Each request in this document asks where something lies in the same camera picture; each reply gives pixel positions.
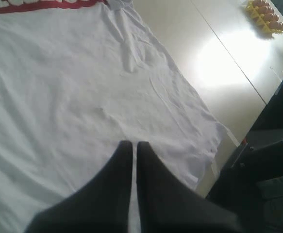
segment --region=yellow egg carton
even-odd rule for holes
[[[263,25],[262,31],[264,33],[282,34],[283,33],[282,30],[270,29],[269,28],[268,25],[269,25],[270,22],[269,21],[264,21],[264,19],[263,19],[264,14],[259,14],[258,13],[259,7],[258,6],[254,7],[252,5],[252,2],[253,1],[251,1],[251,0],[248,1],[247,6],[246,6],[246,11],[248,11],[250,13],[250,18],[252,18],[252,19],[258,18],[257,21],[256,21],[256,25],[258,25],[258,26],[262,26]]]

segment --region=egg carton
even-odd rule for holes
[[[259,7],[258,6],[254,7],[252,5],[252,2],[253,1],[248,1],[247,6],[246,6],[246,11],[248,11],[250,13],[250,18],[252,18],[252,19],[258,18],[257,21],[256,21],[256,25],[263,26],[262,31],[264,33],[282,34],[283,33],[282,30],[270,29],[269,28],[268,25],[269,25],[270,21],[264,21],[263,17],[264,17],[265,14],[259,14],[258,13]]]

